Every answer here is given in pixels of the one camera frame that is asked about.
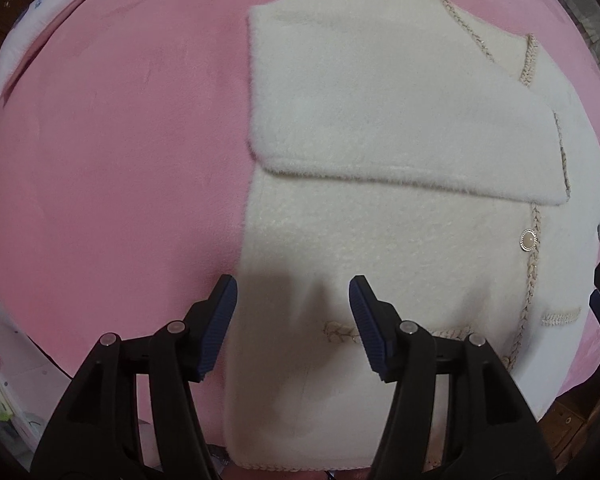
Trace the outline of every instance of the pink surface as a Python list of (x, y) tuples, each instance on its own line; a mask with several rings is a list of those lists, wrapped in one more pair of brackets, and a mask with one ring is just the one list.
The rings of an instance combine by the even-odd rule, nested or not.
[[(87, 0), (0, 102), (0, 300), (68, 372), (103, 332), (154, 332), (234, 269), (253, 169), (246, 16), (269, 1)], [(535, 33), (600, 138), (600, 73), (556, 0), (454, 1)], [(589, 320), (566, 384), (599, 341)], [(221, 375), (195, 387), (218, 444)]]

